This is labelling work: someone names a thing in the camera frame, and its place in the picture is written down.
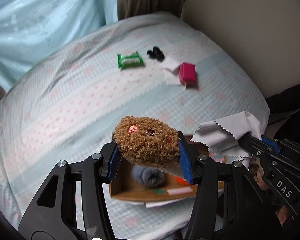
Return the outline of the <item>brown curly plush toy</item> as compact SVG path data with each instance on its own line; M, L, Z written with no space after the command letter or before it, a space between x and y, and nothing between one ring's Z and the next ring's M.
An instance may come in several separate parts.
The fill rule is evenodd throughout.
M115 127L114 141L135 165L159 169L178 165L178 131L158 119L125 116Z

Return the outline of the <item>white tissue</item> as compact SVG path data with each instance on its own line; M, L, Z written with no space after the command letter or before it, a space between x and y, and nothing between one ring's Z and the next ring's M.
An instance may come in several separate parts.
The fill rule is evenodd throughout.
M181 82L179 80L179 68L181 62L170 57L166 56L165 59L160 64L162 70L165 74L165 81L168 85L180 86Z

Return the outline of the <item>magenta pouch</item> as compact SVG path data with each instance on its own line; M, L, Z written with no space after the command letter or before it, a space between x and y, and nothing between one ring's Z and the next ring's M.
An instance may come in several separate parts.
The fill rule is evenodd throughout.
M197 85L196 66L191 63L183 62L179 68L179 80L186 87Z

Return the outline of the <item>checkered light blue bedspread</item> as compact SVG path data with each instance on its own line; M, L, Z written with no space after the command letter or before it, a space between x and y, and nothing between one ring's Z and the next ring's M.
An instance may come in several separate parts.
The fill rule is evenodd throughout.
M168 85L164 56L196 66L197 85ZM143 66L120 69L138 51ZM57 164L82 161L111 141L120 119L149 116L193 134L201 122L247 111L267 126L268 105L245 71L200 31L168 13L100 28L27 72L0 101L0 211L17 228Z

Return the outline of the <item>green snack packet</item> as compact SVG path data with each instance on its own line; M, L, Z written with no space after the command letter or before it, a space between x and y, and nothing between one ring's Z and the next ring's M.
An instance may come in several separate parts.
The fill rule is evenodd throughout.
M129 55L117 54L117 65L120 69L143 66L143 64L143 58L138 51Z

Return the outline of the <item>light blue sheet curtain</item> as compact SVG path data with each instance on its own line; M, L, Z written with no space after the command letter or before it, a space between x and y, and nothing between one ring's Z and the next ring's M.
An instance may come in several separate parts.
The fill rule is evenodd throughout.
M0 86L61 46L114 23L117 0L0 0Z

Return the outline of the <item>black scrunchie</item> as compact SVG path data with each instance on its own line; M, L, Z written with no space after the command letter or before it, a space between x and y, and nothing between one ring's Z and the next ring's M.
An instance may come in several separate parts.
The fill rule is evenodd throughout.
M147 55L151 59L156 59L159 62L162 62L165 59L165 56L164 56L163 52L160 50L159 47L156 47L156 46L154 46L152 50L148 50Z

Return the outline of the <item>orange pom-pom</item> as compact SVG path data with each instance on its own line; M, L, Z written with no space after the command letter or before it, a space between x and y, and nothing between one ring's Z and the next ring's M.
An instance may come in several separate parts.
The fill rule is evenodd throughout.
M174 180L179 185L184 185L184 186L189 186L190 185L185 179L180 178L180 177L174 177Z

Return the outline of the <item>grey zigzag-edged cloth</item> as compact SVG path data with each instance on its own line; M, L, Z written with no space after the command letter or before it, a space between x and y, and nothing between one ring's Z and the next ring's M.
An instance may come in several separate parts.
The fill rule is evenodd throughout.
M202 122L191 141L204 144L210 153L226 155L229 162L238 160L249 167L252 154L239 147L238 140L247 133L261 139L264 130L265 126L253 114L242 111Z

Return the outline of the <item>cardboard box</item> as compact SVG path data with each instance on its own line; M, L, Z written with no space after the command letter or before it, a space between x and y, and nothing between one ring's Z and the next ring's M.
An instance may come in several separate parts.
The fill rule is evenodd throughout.
M191 185L183 178L168 173L164 174L158 185L143 185L133 178L133 167L133 164L122 158L117 176L109 184L109 194L112 198L149 205L196 195L197 185Z

